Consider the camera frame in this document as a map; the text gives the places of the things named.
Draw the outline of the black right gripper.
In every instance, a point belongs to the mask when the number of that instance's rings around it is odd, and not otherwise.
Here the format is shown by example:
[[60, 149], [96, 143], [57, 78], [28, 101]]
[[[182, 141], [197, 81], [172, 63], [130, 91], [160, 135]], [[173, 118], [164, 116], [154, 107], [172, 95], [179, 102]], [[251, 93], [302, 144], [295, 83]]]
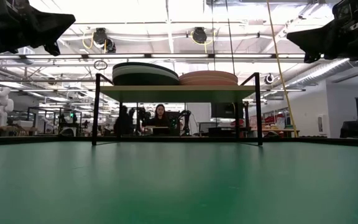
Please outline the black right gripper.
[[[333, 7], [336, 36], [334, 52], [340, 57], [358, 60], [358, 0], [341, 0]], [[333, 21], [316, 28], [289, 32], [287, 39], [304, 51], [304, 63], [328, 56]]]

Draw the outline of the dark green plate stack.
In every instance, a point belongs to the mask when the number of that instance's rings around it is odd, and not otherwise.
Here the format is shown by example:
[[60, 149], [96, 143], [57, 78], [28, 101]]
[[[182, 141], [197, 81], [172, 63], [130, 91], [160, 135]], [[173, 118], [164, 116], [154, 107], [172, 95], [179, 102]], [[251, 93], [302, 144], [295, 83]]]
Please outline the dark green plate stack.
[[178, 79], [178, 75], [175, 72], [167, 71], [161, 68], [147, 67], [141, 65], [126, 65], [126, 66], [114, 68], [112, 70], [112, 77], [117, 77], [120, 75], [136, 74], [136, 73], [164, 75], [167, 77]]

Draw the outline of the dark teal plate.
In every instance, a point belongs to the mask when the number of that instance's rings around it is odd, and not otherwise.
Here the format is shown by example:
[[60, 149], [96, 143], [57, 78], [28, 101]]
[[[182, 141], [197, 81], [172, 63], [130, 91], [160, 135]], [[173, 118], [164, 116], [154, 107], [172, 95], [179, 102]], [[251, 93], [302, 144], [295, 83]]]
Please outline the dark teal plate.
[[160, 65], [156, 65], [156, 64], [152, 64], [152, 63], [144, 63], [144, 62], [123, 62], [123, 63], [118, 63], [118, 64], [114, 65], [112, 67], [112, 69], [114, 70], [116, 68], [123, 67], [123, 66], [153, 67], [153, 68], [158, 68], [158, 69], [161, 69], [161, 70], [165, 70], [167, 72], [171, 72], [171, 73], [175, 74], [176, 76], [178, 76], [176, 72], [174, 72], [173, 70], [170, 70], [169, 68], [166, 68], [166, 67], [163, 67], [163, 66], [160, 66]]
[[114, 85], [135, 86], [135, 85], [178, 85], [177, 78], [152, 73], [130, 73], [115, 76], [112, 79]]

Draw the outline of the pink plate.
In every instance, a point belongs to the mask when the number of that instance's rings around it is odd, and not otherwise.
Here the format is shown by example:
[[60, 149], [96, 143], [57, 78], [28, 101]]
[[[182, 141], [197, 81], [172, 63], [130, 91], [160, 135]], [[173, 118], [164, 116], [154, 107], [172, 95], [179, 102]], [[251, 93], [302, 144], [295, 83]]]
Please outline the pink plate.
[[208, 86], [236, 86], [237, 83], [232, 80], [223, 80], [223, 79], [189, 79], [189, 80], [180, 80], [181, 85], [208, 85]]

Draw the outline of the wooden shelf with black legs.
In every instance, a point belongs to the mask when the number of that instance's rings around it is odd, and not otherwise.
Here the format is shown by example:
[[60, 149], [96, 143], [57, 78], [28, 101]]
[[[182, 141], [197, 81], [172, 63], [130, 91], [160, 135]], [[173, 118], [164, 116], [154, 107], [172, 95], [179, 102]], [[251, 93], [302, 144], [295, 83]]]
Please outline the wooden shelf with black legs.
[[91, 142], [97, 143], [98, 115], [100, 94], [119, 102], [119, 111], [123, 103], [233, 103], [235, 108], [235, 139], [239, 137], [239, 103], [255, 93], [257, 111], [257, 144], [263, 145], [260, 73], [253, 73], [241, 85], [136, 85], [136, 86], [101, 86], [101, 80], [112, 81], [104, 75], [96, 74], [96, 89], [93, 110], [93, 130]]

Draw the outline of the white humanoid robot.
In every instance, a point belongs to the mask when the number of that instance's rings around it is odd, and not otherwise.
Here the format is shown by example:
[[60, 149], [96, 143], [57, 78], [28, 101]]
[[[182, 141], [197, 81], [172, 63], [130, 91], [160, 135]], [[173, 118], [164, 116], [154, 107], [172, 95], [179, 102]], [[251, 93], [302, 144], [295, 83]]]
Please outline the white humanoid robot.
[[14, 101], [9, 98], [11, 89], [0, 87], [0, 126], [7, 125], [7, 114], [14, 110]]

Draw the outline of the black background monitor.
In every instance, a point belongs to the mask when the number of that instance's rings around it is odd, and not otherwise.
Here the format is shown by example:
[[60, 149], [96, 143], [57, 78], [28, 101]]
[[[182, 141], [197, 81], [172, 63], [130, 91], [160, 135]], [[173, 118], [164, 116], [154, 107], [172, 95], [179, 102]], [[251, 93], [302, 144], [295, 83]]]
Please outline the black background monitor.
[[212, 118], [230, 118], [234, 119], [238, 112], [238, 118], [244, 118], [243, 107], [240, 103], [211, 103]]

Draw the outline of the long ceiling light strip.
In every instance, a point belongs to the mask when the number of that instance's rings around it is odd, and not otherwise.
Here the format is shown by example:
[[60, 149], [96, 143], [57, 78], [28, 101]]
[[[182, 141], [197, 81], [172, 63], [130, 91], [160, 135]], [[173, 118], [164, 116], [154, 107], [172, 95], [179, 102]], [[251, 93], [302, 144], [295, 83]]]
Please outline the long ceiling light strip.
[[65, 55], [0, 55], [0, 60], [9, 59], [113, 59], [113, 58], [276, 58], [275, 54], [65, 54]]

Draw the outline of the green table mat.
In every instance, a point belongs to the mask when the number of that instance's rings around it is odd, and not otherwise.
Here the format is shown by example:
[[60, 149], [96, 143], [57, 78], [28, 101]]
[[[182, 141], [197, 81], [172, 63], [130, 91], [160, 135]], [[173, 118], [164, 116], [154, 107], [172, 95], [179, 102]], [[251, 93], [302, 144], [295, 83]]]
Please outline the green table mat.
[[0, 146], [0, 224], [358, 224], [358, 147]]

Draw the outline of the silver ventilation duct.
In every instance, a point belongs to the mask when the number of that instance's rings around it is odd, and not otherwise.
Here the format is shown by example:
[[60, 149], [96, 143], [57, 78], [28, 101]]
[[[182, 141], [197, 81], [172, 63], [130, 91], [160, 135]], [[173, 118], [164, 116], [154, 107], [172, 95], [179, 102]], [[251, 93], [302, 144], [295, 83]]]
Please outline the silver ventilation duct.
[[316, 69], [311, 72], [307, 72], [306, 75], [303, 75], [301, 78], [296, 78], [295, 81], [289, 82], [285, 85], [286, 88], [290, 88], [292, 86], [298, 84], [305, 84], [308, 81], [313, 81], [323, 75], [333, 71], [335, 68], [340, 67], [341, 65], [347, 63], [349, 61], [348, 58], [337, 59], [331, 63], [326, 63], [322, 65], [318, 65]]

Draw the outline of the white wall-mounted box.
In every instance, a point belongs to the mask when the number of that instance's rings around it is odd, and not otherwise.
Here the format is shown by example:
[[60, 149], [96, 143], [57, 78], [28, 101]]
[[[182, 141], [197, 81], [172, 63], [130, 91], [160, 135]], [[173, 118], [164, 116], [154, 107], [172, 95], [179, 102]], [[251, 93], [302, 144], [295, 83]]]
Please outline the white wall-mounted box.
[[317, 122], [319, 135], [326, 136], [329, 132], [328, 116], [326, 114], [319, 114], [317, 116]]

